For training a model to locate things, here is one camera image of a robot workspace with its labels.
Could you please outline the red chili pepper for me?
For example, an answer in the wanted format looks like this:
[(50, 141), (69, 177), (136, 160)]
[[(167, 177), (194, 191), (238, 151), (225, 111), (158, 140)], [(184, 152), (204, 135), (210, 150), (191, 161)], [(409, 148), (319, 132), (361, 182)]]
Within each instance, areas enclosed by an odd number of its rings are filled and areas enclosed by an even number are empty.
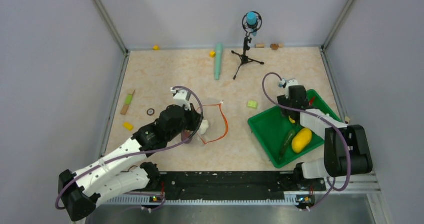
[(315, 97), (312, 97), (312, 98), (309, 100), (309, 104), (310, 104), (310, 105), (312, 105), (312, 104), (314, 103), (314, 100), (315, 100)]

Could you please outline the dark brown round food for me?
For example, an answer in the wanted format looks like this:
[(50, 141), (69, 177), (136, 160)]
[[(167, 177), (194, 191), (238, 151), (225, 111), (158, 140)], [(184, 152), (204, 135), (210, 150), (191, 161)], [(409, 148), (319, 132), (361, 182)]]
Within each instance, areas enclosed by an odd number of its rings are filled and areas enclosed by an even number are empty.
[(187, 141), (185, 142), (185, 144), (190, 144), (192, 142), (192, 137), (191, 137), (192, 131), (183, 131), (181, 133), (181, 141), (184, 141), (187, 139)]

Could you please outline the clear zip bag orange zipper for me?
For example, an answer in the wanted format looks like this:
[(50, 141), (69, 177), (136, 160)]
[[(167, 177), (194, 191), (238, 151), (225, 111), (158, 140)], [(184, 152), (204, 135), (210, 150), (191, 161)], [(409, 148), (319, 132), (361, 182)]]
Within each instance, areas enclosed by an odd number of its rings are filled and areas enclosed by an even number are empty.
[(209, 129), (204, 135), (196, 133), (192, 142), (207, 145), (220, 141), (229, 131), (228, 119), (224, 113), (224, 100), (208, 97), (202, 100), (204, 119), (209, 121)]

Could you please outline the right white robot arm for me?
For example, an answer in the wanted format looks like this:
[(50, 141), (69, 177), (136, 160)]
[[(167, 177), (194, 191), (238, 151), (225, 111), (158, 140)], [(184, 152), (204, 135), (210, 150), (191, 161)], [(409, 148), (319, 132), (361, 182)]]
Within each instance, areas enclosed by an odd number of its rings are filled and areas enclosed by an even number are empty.
[(283, 87), (285, 94), (277, 97), (281, 114), (288, 118), (291, 125), (301, 129), (287, 133), (279, 149), (278, 159), (283, 159), (289, 148), (297, 154), (303, 152), (314, 135), (324, 141), (325, 148), (323, 158), (297, 166), (293, 176), (296, 188), (306, 190), (316, 178), (350, 178), (352, 175), (366, 174), (373, 170), (373, 160), (363, 126), (338, 121), (313, 107), (303, 85), (285, 84)]

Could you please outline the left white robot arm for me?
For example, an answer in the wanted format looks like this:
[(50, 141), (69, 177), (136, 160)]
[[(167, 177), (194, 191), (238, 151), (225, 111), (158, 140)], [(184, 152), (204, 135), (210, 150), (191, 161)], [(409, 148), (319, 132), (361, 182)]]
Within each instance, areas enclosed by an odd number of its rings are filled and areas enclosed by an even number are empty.
[(203, 110), (194, 105), (169, 105), (154, 122), (141, 127), (121, 146), (98, 161), (77, 171), (69, 169), (59, 175), (57, 209), (65, 209), (71, 221), (88, 217), (106, 201), (126, 192), (155, 190), (160, 185), (156, 164), (144, 162), (157, 152), (169, 150), (168, 143), (184, 131), (190, 135), (199, 131)]

